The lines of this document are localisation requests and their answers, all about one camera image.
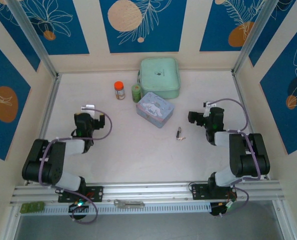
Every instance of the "blue metal tin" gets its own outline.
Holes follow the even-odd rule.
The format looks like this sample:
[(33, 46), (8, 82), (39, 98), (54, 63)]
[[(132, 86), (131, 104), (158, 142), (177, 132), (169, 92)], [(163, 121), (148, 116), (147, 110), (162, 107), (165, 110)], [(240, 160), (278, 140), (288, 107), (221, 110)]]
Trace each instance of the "blue metal tin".
[(148, 92), (137, 104), (136, 112), (158, 128), (173, 115), (174, 104), (165, 101), (153, 92)]

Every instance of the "wall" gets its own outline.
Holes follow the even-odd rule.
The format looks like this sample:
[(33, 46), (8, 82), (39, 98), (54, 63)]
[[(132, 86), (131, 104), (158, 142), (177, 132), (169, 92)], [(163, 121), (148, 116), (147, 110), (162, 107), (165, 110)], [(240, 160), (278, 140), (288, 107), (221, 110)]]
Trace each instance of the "wall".
[(30, 93), (18, 122), (16, 132), (5, 160), (0, 159), (0, 222), (9, 205), (16, 185), (23, 183), (22, 167), (38, 137), (39, 126), (44, 115), (53, 80), (43, 64), (37, 70), (12, 40), (0, 22), (0, 50), (30, 85)]
[[(260, 132), (263, 135), (271, 163), (270, 175), (273, 179), (280, 180), (285, 197), (288, 200), (297, 223), (297, 150), (291, 154), (287, 154), (266, 96), (260, 85), (260, 81), (296, 32), (297, 1), (294, 3), (289, 14), (284, 19), (256, 65), (252, 67), (251, 62), (247, 60), (238, 73), (237, 78), (243, 92), (254, 131)], [(282, 88), (284, 79), (273, 77), (273, 80), (276, 82), (276, 85), (275, 88), (272, 89), (272, 92)], [(285, 107), (285, 102), (286, 101), (281, 102), (281, 111), (282, 106)]]
[(50, 58), (60, 72), (137, 70), (141, 60), (148, 57), (174, 57), (181, 69), (231, 69), (239, 51), (200, 52), (212, 3), (187, 0), (179, 52), (110, 53), (100, 2), (74, 0), (89, 54)]

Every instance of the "floor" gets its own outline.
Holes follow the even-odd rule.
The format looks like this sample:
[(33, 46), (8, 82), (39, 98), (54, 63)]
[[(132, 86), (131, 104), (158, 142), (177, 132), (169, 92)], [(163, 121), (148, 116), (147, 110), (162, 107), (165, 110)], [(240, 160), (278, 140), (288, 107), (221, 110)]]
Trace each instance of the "floor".
[[(205, 129), (188, 122), (189, 111), (203, 112), (203, 102), (232, 98), (239, 100), (229, 71), (180, 71), (181, 89), (173, 116), (157, 128), (136, 113), (131, 87), (136, 71), (63, 74), (51, 114), (46, 138), (68, 137), (75, 129), (74, 113), (85, 104), (107, 113), (113, 122), (111, 134), (96, 141), (85, 153), (69, 156), (64, 171), (82, 176), (87, 183), (144, 183), (204, 181), (229, 164), (229, 149), (210, 145)], [(117, 100), (114, 82), (123, 81), (126, 97)], [(245, 124), (242, 109), (233, 102), (221, 102), (224, 128), (240, 129)], [(96, 130), (94, 137), (109, 130)], [(176, 140), (178, 127), (183, 141)]]
[(95, 223), (79, 225), (69, 216), (28, 215), (20, 218), (15, 236), (15, 240), (62, 239), (282, 240), (283, 236), (272, 202), (265, 201), (251, 201), (223, 218), (209, 213), (99, 215)]

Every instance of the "jar with orange lid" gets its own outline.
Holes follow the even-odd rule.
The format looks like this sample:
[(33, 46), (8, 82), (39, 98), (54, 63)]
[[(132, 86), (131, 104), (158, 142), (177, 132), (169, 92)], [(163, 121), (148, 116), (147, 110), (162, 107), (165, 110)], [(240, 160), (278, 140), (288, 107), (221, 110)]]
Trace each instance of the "jar with orange lid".
[(122, 100), (125, 98), (125, 92), (124, 92), (124, 85), (123, 82), (117, 81), (114, 83), (115, 88), (115, 95), (118, 100)]

